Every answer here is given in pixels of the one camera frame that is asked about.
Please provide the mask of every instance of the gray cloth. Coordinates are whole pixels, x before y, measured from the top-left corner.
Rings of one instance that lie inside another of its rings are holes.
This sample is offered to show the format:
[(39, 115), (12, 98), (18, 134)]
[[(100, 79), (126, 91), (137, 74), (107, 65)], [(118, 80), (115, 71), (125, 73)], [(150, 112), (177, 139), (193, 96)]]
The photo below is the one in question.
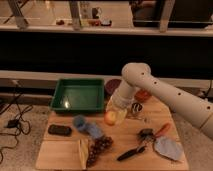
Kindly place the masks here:
[(82, 115), (75, 116), (73, 125), (79, 132), (89, 133), (93, 139), (100, 138), (104, 135), (101, 128), (95, 122), (87, 122)]
[(161, 155), (173, 160), (180, 160), (183, 153), (182, 147), (170, 138), (161, 136), (156, 139), (154, 149)]

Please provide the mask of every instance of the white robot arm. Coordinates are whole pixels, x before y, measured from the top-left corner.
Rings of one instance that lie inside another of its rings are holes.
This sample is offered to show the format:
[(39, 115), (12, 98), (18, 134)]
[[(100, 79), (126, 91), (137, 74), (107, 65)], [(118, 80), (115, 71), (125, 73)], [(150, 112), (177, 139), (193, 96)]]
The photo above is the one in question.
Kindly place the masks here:
[(122, 69), (122, 78), (121, 84), (111, 97), (113, 105), (127, 108), (133, 101), (135, 88), (142, 88), (213, 139), (212, 103), (153, 77), (150, 67), (145, 63), (126, 64)]

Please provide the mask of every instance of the plastic container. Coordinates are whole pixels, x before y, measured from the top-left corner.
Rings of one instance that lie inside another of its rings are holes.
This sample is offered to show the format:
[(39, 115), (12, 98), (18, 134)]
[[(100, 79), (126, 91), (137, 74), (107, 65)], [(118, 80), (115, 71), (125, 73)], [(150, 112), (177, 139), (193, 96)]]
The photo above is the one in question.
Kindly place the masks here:
[(103, 79), (60, 79), (51, 109), (56, 113), (97, 113), (104, 110)]

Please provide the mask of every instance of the bunch of grapes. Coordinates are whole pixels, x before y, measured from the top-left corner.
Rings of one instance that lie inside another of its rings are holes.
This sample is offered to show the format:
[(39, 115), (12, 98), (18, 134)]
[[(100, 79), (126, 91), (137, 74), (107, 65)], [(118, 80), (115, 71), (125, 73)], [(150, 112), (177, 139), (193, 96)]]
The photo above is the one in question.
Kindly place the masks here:
[(89, 149), (89, 156), (87, 159), (87, 166), (92, 166), (98, 159), (98, 156), (105, 151), (106, 149), (110, 148), (113, 143), (111, 137), (102, 136), (94, 141), (94, 144), (91, 145)]

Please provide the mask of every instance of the knife handle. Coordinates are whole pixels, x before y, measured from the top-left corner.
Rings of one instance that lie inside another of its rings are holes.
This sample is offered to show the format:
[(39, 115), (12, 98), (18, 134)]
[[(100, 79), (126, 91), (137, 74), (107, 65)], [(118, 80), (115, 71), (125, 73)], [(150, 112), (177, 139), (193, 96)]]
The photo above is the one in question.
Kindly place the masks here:
[(137, 154), (137, 149), (132, 149), (132, 150), (129, 150), (129, 151), (125, 152), (125, 153), (122, 154), (121, 156), (119, 156), (119, 157), (117, 158), (117, 160), (118, 160), (118, 161), (122, 161), (122, 160), (124, 160), (124, 159), (126, 159), (126, 158), (129, 158), (129, 157), (135, 155), (135, 154)]
[(154, 135), (155, 138), (158, 138), (158, 137), (161, 137), (161, 136), (165, 135), (166, 132), (170, 129), (170, 127), (171, 127), (171, 124), (170, 124), (170, 123), (164, 124), (164, 125), (162, 126), (162, 128), (161, 128), (159, 131), (157, 131), (157, 132), (155, 133), (155, 135)]

